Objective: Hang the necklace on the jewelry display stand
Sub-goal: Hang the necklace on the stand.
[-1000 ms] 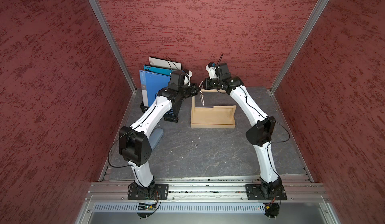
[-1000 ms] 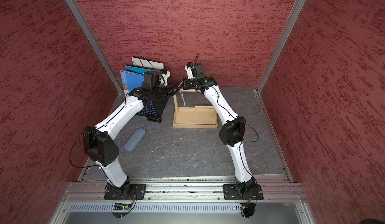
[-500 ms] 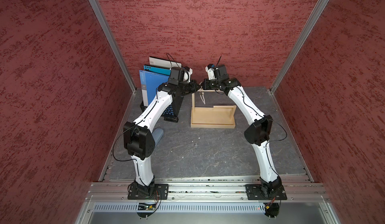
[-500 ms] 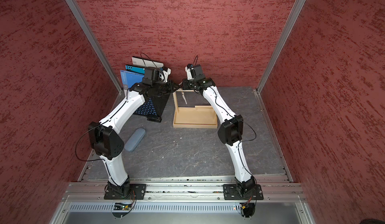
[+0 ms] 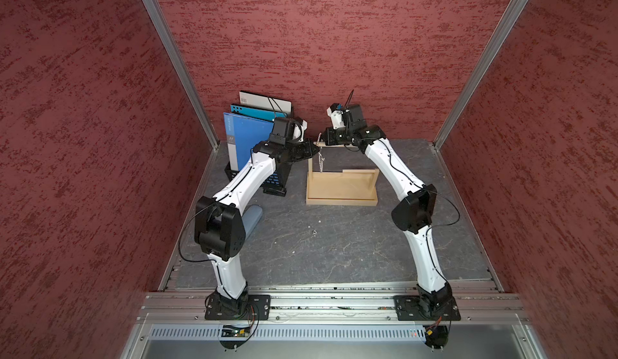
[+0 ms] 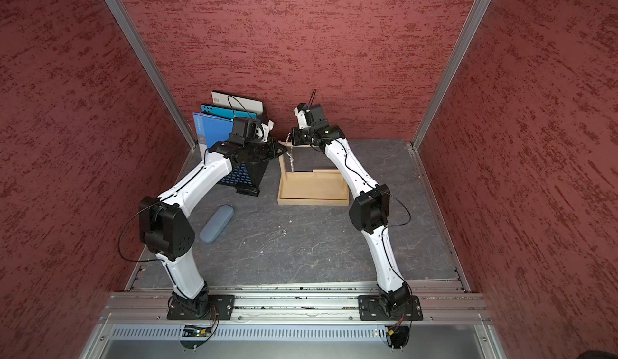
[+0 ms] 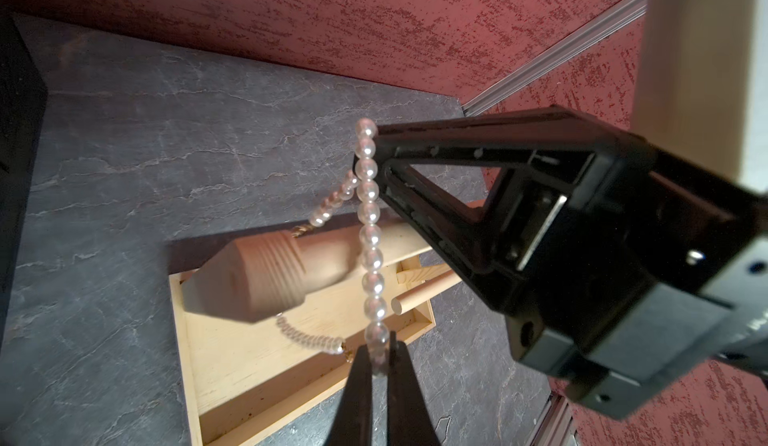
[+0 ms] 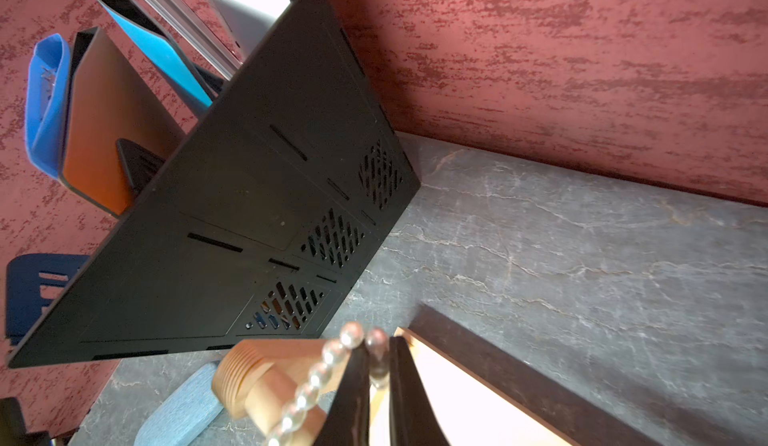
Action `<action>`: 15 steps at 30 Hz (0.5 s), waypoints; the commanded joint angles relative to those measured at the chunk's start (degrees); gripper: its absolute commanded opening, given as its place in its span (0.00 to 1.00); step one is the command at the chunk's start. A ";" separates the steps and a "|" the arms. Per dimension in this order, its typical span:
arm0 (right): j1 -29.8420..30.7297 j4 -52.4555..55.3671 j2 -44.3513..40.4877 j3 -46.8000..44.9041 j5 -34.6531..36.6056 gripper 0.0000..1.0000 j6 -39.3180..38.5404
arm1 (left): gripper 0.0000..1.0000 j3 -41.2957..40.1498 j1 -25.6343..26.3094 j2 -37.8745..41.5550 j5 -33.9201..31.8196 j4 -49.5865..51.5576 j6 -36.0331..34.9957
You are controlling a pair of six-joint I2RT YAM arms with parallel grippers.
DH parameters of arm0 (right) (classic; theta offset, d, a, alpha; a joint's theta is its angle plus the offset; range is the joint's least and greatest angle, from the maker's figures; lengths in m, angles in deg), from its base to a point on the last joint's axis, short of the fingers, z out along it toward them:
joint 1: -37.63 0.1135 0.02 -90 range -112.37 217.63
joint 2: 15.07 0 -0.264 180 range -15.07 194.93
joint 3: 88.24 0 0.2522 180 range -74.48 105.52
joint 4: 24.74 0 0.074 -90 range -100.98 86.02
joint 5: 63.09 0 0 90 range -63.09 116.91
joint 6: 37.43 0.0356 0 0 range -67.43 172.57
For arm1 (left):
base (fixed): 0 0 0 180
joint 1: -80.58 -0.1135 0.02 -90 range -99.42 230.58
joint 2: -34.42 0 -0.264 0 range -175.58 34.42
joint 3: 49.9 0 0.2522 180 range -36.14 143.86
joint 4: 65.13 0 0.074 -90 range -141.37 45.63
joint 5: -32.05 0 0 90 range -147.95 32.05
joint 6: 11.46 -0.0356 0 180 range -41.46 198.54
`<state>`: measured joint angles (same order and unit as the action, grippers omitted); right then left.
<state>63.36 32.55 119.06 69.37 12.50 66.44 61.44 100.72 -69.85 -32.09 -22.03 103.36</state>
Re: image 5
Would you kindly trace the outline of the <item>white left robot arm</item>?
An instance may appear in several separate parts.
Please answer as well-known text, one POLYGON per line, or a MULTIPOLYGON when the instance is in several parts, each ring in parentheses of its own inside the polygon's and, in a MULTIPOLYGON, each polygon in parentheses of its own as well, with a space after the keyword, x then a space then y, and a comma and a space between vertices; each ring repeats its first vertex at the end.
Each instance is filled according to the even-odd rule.
POLYGON ((262 216, 249 201, 276 172, 311 159, 319 149, 304 138, 308 123, 300 118, 277 118, 269 139, 256 144, 246 165, 214 197, 199 199, 194 241, 212 264, 217 289, 207 307, 225 318, 242 318, 249 305, 247 282, 241 270, 240 251, 262 216))

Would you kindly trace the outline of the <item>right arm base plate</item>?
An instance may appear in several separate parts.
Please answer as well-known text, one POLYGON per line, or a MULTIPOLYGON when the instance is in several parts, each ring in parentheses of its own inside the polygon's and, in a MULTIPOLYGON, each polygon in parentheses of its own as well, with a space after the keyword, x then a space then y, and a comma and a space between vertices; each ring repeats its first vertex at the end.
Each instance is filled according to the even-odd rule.
POLYGON ((399 321, 461 321, 454 298, 435 302, 421 296, 394 296, 393 300, 399 321))

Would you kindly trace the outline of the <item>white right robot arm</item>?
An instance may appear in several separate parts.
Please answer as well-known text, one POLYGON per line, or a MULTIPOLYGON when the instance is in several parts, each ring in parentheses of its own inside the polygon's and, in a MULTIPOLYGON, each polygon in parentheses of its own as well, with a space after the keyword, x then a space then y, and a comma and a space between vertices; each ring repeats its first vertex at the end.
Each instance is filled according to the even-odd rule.
POLYGON ((450 283, 435 255, 432 215, 437 192, 407 167, 378 125, 368 125, 359 105, 334 103, 327 109, 332 125, 323 133, 326 145, 352 145, 370 159, 393 188, 399 203, 391 211, 394 225, 410 245, 417 270, 419 307, 427 318, 444 313, 452 301, 450 283))

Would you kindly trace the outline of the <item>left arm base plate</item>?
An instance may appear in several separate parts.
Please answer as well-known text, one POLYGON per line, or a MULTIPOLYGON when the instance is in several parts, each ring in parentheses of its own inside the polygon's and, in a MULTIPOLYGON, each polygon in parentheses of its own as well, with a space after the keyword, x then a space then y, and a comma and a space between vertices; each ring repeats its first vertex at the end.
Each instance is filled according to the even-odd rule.
POLYGON ((204 301, 206 320, 268 320, 270 314, 268 295, 244 294, 239 299, 228 299, 218 292, 204 301))

